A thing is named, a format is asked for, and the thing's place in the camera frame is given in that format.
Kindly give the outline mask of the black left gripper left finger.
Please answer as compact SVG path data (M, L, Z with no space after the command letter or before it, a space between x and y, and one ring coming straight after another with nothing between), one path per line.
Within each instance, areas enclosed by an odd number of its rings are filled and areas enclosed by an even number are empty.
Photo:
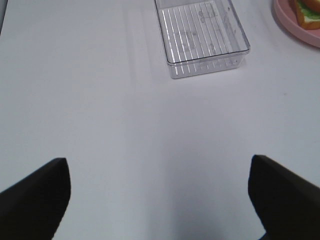
M0 193L0 238L53 239L70 198L67 159L55 158Z

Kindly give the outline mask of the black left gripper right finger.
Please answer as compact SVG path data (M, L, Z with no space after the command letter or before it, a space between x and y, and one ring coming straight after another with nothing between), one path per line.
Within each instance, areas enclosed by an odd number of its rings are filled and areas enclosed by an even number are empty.
M248 195L263 240L318 240L320 189L265 155L251 159Z

